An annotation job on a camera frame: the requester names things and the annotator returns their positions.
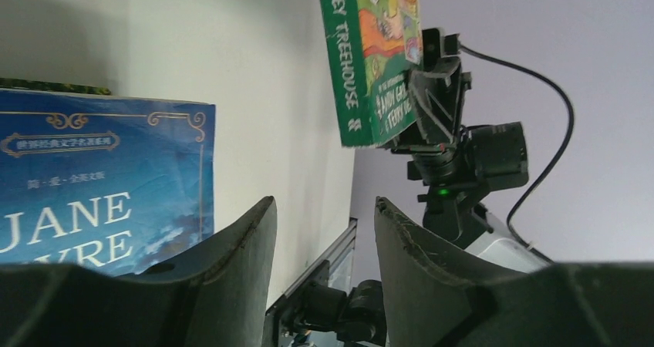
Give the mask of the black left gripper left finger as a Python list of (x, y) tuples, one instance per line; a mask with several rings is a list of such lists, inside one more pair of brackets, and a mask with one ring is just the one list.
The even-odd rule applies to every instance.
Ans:
[(3, 346), (259, 346), (277, 234), (263, 197), (233, 224), (139, 274), (1, 268)]

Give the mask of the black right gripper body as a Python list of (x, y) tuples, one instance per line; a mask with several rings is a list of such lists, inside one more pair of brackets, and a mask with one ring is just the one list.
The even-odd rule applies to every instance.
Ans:
[[(457, 34), (447, 35), (439, 28), (432, 28), (424, 29), (422, 37), (423, 63), (417, 69), (429, 71), (438, 60), (450, 56), (460, 59), (462, 45)], [(390, 149), (394, 153), (410, 155), (414, 163), (411, 179), (422, 180), (427, 186), (464, 190), (486, 185), (490, 190), (497, 191), (525, 185), (528, 181), (528, 155), (521, 123), (463, 124), (465, 96), (472, 88), (472, 75), (464, 71), (461, 59), (460, 62), (461, 120), (458, 143), (426, 144), (415, 121), (391, 139)], [(409, 101), (407, 83), (411, 70), (405, 75)]]

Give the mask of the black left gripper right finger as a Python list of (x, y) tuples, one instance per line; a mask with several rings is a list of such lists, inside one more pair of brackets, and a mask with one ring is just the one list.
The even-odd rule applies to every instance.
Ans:
[(650, 263), (524, 273), (414, 223), (378, 197), (375, 235), (392, 346), (651, 346)]

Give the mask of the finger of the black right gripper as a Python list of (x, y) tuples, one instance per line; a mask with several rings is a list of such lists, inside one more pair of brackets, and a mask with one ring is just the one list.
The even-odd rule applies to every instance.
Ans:
[(413, 69), (408, 90), (416, 124), (428, 145), (455, 145), (459, 140), (461, 62), (442, 58), (429, 71)]

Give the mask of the dark green treehouse book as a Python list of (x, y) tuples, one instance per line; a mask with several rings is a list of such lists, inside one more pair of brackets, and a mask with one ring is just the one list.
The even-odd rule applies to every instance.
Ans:
[(319, 0), (341, 144), (380, 147), (414, 124), (406, 76), (423, 64), (419, 0)]

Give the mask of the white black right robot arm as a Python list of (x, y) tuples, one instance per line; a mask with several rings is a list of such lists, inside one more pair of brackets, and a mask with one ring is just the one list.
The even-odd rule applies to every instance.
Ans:
[(471, 74), (463, 69), (457, 34), (422, 31), (423, 66), (406, 74), (413, 125), (385, 147), (409, 155), (406, 176), (427, 188), (421, 224), (452, 245), (517, 271), (545, 266), (482, 201), (529, 181), (528, 149), (521, 122), (466, 126), (462, 122)]

